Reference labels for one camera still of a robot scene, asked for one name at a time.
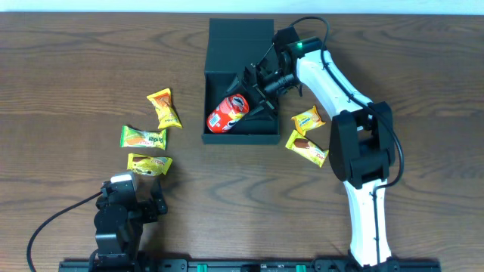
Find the yellow cracker snack packet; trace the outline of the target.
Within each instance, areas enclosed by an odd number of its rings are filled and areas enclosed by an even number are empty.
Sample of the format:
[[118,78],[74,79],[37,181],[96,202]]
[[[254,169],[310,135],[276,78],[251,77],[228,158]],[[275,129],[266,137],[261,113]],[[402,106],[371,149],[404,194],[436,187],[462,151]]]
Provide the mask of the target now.
[[305,136],[308,131],[325,125],[315,105],[303,113],[292,116],[291,119],[295,123],[296,130],[302,136]]

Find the yellow peanut butter snack packet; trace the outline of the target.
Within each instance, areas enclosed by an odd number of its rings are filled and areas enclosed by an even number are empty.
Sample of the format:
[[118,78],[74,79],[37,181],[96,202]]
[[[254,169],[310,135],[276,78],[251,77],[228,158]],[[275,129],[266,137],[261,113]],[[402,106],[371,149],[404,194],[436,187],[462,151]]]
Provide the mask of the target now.
[[158,129],[182,128],[181,121],[172,106],[172,93],[169,88],[150,94],[147,99],[153,104],[157,113]]

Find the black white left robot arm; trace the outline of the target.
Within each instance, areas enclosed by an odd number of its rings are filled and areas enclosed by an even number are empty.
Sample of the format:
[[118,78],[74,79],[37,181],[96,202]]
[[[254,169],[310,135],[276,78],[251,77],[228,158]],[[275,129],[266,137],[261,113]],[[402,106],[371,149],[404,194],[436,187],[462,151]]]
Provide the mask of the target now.
[[150,198],[139,201],[134,172],[116,174],[103,183],[96,201],[95,240],[98,248],[88,261],[89,271],[158,271],[155,260],[139,251],[143,226],[167,213],[167,204],[156,177]]

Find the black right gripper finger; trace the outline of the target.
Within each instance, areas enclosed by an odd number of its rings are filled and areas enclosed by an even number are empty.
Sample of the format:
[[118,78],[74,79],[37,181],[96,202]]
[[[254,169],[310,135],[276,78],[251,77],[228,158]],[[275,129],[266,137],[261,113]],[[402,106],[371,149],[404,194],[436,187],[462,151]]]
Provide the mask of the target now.
[[236,75],[231,84],[228,86],[228,89],[225,91],[226,96],[232,96],[235,94],[245,94],[247,92],[245,86],[244,76]]
[[278,117],[278,100],[263,99],[254,103],[253,108],[245,114],[241,121],[275,121]]

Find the red soda can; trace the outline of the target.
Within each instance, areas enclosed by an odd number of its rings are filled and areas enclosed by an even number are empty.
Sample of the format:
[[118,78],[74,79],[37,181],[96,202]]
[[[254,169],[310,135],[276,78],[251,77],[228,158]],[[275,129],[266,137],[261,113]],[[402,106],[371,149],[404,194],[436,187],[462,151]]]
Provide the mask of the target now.
[[230,131],[248,112],[250,106],[241,94],[225,97],[222,102],[208,115],[206,124],[212,133]]

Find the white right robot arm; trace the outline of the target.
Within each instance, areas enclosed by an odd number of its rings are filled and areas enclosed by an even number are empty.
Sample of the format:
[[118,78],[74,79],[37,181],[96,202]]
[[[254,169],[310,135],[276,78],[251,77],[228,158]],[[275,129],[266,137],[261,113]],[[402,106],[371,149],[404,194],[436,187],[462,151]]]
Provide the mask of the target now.
[[350,254],[359,267],[376,268],[392,253],[386,238],[385,189],[389,169],[403,160],[388,104],[375,104],[340,72],[322,40],[274,43],[278,68],[263,63],[235,76],[228,94],[244,91],[264,103],[289,88],[306,85],[331,119],[329,161],[349,198],[352,223]]

